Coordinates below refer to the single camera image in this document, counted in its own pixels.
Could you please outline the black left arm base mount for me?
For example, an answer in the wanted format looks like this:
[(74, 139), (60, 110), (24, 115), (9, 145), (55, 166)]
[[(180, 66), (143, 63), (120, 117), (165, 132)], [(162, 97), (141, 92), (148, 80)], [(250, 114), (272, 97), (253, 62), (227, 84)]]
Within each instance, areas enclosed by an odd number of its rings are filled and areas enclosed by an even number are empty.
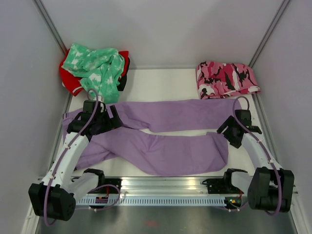
[(104, 182), (105, 185), (104, 187), (94, 189), (88, 192), (88, 194), (105, 194), (105, 195), (118, 194), (118, 191), (116, 190), (115, 187), (117, 187), (120, 190), (122, 187), (121, 183), (122, 183), (121, 178), (116, 177), (106, 178)]

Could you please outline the purple trousers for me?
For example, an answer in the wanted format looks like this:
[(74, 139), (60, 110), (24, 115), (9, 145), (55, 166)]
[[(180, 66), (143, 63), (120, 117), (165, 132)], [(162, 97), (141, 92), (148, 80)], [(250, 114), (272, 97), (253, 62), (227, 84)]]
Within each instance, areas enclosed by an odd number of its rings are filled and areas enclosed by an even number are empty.
[(128, 101), (115, 107), (123, 125), (93, 136), (76, 170), (115, 157), (164, 177), (216, 172), (227, 165), (227, 140), (215, 130), (240, 108), (233, 99)]

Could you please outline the pink camouflage trousers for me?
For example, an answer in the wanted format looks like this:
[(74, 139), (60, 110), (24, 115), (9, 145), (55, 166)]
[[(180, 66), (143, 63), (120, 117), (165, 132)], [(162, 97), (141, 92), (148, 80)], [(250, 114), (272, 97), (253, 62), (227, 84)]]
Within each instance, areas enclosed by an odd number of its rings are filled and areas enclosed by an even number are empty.
[(205, 61), (196, 70), (200, 99), (227, 98), (261, 92), (251, 67), (242, 63)]

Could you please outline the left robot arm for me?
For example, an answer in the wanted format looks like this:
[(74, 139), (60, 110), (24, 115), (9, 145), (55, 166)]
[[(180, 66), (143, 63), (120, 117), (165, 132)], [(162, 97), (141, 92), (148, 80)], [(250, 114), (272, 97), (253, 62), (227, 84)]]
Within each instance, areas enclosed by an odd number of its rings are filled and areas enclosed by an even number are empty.
[(108, 184), (102, 170), (86, 169), (72, 181), (72, 172), (92, 137), (117, 129), (122, 121), (116, 107), (106, 107), (98, 100), (86, 100), (82, 110), (71, 120), (60, 154), (40, 183), (31, 184), (28, 194), (35, 215), (48, 221), (68, 221), (76, 203), (89, 192), (102, 193)]

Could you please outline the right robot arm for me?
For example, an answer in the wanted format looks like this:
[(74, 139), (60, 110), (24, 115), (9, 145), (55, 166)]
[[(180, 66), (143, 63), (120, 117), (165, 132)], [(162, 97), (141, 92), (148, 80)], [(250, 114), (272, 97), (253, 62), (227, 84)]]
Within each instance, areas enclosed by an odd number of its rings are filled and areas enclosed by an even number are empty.
[(247, 195), (248, 205), (253, 210), (263, 210), (270, 215), (290, 211), (294, 174), (285, 170), (273, 158), (271, 152), (260, 139), (261, 130), (252, 125), (249, 110), (234, 110), (218, 128), (229, 144), (243, 147), (255, 169), (254, 175), (246, 171), (231, 170), (230, 176), (222, 180), (222, 187), (228, 193), (240, 189)]

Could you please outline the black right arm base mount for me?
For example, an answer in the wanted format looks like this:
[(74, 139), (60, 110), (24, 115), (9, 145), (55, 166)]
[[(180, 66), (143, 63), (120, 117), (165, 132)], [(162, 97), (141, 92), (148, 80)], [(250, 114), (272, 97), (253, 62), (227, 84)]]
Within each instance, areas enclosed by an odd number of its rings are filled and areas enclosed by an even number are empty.
[(233, 186), (230, 182), (226, 182), (222, 178), (210, 178), (201, 182), (207, 187), (210, 195), (245, 195), (246, 192)]

